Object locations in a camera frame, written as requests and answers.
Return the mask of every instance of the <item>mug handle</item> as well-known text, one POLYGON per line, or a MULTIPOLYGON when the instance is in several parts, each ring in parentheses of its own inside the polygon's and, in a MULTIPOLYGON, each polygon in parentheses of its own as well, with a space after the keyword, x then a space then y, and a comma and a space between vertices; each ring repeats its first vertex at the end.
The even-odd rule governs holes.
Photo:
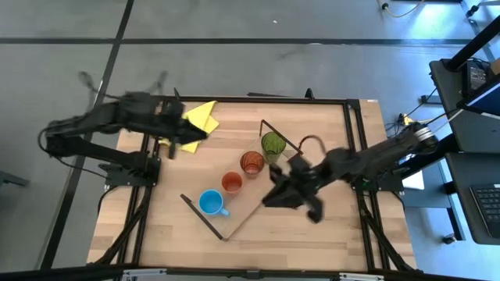
POLYGON ((220 213, 225 215, 225 216, 229 216, 229 212, 225 208, 221 208, 220 213))

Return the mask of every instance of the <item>green cup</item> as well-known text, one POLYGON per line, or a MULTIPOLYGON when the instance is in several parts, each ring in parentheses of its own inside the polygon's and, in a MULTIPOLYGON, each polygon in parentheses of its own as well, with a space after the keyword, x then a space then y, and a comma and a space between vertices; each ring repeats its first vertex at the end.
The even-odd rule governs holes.
POLYGON ((287 143, 274 132, 266 133, 260 144, 262 145, 264 161, 268 164, 276 162, 287 146, 287 143))

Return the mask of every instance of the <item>wooden table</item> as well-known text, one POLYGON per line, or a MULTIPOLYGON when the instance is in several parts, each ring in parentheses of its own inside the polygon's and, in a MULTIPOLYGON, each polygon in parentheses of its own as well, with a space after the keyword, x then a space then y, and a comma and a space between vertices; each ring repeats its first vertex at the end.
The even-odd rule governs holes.
MULTIPOLYGON (((200 104, 185 103, 187 109, 200 104)), ((368 145, 383 141, 386 135, 378 102, 361 100, 360 104, 368 145)), ((206 181, 214 166, 226 166, 240 155, 258 137, 261 119, 294 144, 305 135, 315 134, 324 140, 327 149, 348 147, 342 107, 219 102, 212 116, 220 125, 198 147, 195 155, 178 151, 177 157, 169 160, 166 148, 160 151, 161 174, 153 189, 140 264, 208 269, 366 271, 355 194, 341 181, 320 190, 325 203, 325 218, 321 223, 312 224, 304 208, 260 206, 227 242, 218 240, 180 198, 190 187, 206 181)), ((351 112, 351 120, 359 149, 354 112, 351 112)), ((138 151, 141 140, 142 134, 123 131, 117 148, 138 151)), ((306 141, 302 150, 314 165, 323 159, 315 141, 306 141)), ((130 190, 129 187, 117 188, 103 201, 88 261, 100 258, 123 228, 130 190)), ((378 201, 385 234, 405 261, 415 266, 401 202, 387 192, 380 192, 378 201)), ((127 261, 131 259, 131 245, 130 242, 127 261)), ((376 266, 380 268, 377 239, 373 234, 372 245, 376 266)))

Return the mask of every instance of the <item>computer monitor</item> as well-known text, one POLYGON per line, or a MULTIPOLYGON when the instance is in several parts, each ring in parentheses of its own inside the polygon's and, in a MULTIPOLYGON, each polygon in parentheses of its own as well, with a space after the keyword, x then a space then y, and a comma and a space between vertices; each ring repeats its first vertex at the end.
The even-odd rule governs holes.
POLYGON ((500 119, 500 74, 488 79, 486 83, 472 91, 457 104, 457 107, 500 119))

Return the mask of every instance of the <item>blue cup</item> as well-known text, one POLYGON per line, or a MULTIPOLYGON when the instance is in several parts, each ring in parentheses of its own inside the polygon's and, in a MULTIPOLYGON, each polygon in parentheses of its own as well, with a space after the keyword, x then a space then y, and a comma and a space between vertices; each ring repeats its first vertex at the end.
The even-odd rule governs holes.
POLYGON ((217 190, 205 190, 200 195, 199 206, 207 215, 229 215, 229 212, 224 208, 222 194, 217 190))

